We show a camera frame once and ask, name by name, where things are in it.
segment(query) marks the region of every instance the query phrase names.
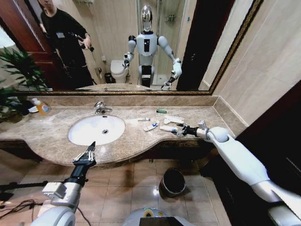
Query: black wire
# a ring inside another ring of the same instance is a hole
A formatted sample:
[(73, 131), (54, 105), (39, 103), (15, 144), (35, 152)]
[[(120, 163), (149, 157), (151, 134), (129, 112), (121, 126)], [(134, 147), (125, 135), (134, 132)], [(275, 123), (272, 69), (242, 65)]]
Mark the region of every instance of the black wire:
[(0, 216), (0, 220), (2, 218), (4, 218), (5, 216), (9, 215), (9, 214), (12, 214), (12, 213), (17, 213), (21, 210), (23, 210), (24, 208), (26, 207), (30, 207), (30, 209), (32, 209), (32, 221), (33, 221), (33, 211), (34, 211), (34, 207), (36, 205), (43, 205), (43, 203), (36, 203), (34, 201), (34, 199), (28, 199), (28, 200), (25, 200), (25, 201), (22, 201), (19, 205), (17, 205), (16, 207), (13, 207), (13, 208), (8, 208), (8, 209), (5, 209), (5, 210), (0, 210), (0, 212), (5, 212), (5, 211), (8, 211), (7, 213), (3, 214)]
[(85, 215), (83, 214), (83, 212), (80, 210), (79, 207), (77, 207), (77, 209), (80, 211), (81, 215), (83, 216), (83, 218), (88, 222), (89, 226), (91, 226), (90, 221), (88, 221), (88, 219), (85, 217)]

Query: toilet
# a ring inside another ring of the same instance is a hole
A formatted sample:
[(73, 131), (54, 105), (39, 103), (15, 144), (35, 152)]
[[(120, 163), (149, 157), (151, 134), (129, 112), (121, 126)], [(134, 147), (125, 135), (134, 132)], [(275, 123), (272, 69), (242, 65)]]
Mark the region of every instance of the toilet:
[(123, 67), (123, 60), (112, 60), (111, 62), (111, 74), (116, 80), (116, 83), (126, 83), (128, 68)]

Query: wooden door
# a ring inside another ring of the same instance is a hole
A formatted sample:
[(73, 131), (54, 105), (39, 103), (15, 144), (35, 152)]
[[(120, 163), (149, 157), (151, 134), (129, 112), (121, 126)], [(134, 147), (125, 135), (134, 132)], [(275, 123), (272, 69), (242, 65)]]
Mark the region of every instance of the wooden door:
[(24, 0), (0, 0), (2, 28), (20, 50), (32, 55), (53, 90), (66, 90), (62, 66)]
[(197, 1), (177, 90), (198, 90), (234, 1)]

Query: gold mirror frame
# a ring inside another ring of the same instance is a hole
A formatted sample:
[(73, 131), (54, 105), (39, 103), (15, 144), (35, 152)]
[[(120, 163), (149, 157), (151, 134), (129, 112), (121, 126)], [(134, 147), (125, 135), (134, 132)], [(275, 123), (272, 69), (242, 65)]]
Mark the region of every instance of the gold mirror frame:
[(212, 95), (218, 82), (225, 73), (231, 59), (238, 49), (246, 31), (253, 21), (263, 0), (253, 0), (252, 5), (245, 16), (245, 19), (233, 40), (220, 69), (215, 76), (208, 91), (19, 91), (18, 96), (112, 96), (112, 95), (162, 95), (162, 96), (200, 96)]

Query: tiled floor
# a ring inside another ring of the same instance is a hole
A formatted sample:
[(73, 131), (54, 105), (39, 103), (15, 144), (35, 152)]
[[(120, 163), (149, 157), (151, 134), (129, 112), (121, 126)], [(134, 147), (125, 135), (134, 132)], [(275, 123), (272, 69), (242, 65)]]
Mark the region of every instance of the tiled floor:
[[(187, 188), (175, 198), (161, 197), (158, 185), (168, 168), (178, 168), (185, 177)], [(64, 167), (44, 161), (34, 166), (21, 183), (61, 181), (72, 172)], [(180, 216), (197, 226), (229, 226), (222, 202), (209, 178), (200, 176), (195, 162), (172, 160), (143, 160), (113, 169), (89, 170), (89, 181), (82, 189), (79, 208), (93, 226), (120, 226), (129, 214), (139, 208), (159, 208), (168, 215)], [(43, 202), (42, 187), (17, 189), (7, 208), (23, 200)], [(34, 209), (34, 218), (40, 207)], [(25, 210), (0, 220), (1, 226), (30, 225), (32, 210)], [(87, 223), (76, 212), (76, 225)]]

